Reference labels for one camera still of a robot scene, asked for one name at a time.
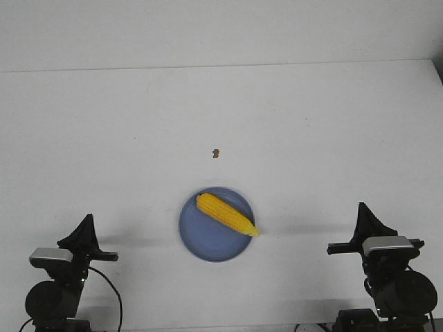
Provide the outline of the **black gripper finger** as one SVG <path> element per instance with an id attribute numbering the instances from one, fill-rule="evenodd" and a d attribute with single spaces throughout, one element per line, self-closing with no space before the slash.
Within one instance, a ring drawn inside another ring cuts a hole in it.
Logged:
<path id="1" fill-rule="evenodd" d="M 361 227 L 363 239 L 398 235 L 398 231 L 382 224 L 365 203 L 361 204 Z"/>
<path id="2" fill-rule="evenodd" d="M 98 239 L 96 236 L 96 230 L 94 226 L 94 219 L 92 214 L 87 215 L 87 222 L 89 227 L 89 245 L 91 247 L 91 251 L 98 251 L 100 249 L 98 244 Z"/>
<path id="3" fill-rule="evenodd" d="M 72 233 L 59 240 L 57 245 L 61 249 L 67 249 L 74 255 L 87 254 L 91 249 L 91 215 L 87 214 Z"/>
<path id="4" fill-rule="evenodd" d="M 363 214 L 363 202 L 359 202 L 358 204 L 358 211 L 357 211 L 357 217 L 356 217 L 356 225 L 354 229 L 354 234 L 350 240 L 350 243 L 353 244 L 361 244 L 361 216 Z"/>

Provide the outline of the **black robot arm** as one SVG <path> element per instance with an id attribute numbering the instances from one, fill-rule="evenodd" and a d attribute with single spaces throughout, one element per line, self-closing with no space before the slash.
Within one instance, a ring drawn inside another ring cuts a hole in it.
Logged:
<path id="1" fill-rule="evenodd" d="M 87 214 L 77 228 L 57 242 L 56 248 L 36 248 L 29 256 L 31 266 L 43 269 L 49 280 L 35 284 L 28 292 L 25 309 L 36 331 L 90 331 L 88 320 L 79 320 L 77 315 L 84 283 L 93 271 L 110 285 L 118 299 L 119 321 L 123 323 L 123 301 L 111 280 L 92 261 L 117 261 L 117 252 L 100 249 L 94 219 Z"/>
<path id="2" fill-rule="evenodd" d="M 423 240 L 400 235 L 360 202 L 353 237 L 347 243 L 329 244 L 327 254 L 360 255 L 364 289 L 375 308 L 340 310 L 332 330 L 424 331 L 432 324 L 437 290 L 428 277 L 410 267 L 423 247 Z"/>

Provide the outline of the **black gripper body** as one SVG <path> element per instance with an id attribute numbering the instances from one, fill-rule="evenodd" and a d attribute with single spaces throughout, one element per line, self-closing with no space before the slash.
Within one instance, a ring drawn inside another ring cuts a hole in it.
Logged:
<path id="1" fill-rule="evenodd" d="M 117 252 L 93 251 L 87 254 L 73 255 L 73 261 L 65 266 L 45 268 L 48 275 L 64 284 L 84 282 L 88 277 L 88 268 L 92 261 L 117 261 Z"/>
<path id="2" fill-rule="evenodd" d="M 362 259 L 364 273 L 368 277 L 396 275 L 409 267 L 409 262 L 420 255 L 424 247 L 424 240 L 408 239 L 414 248 L 399 250 L 378 250 L 365 256 L 361 244 L 330 243 L 327 246 L 327 254 L 358 253 Z"/>

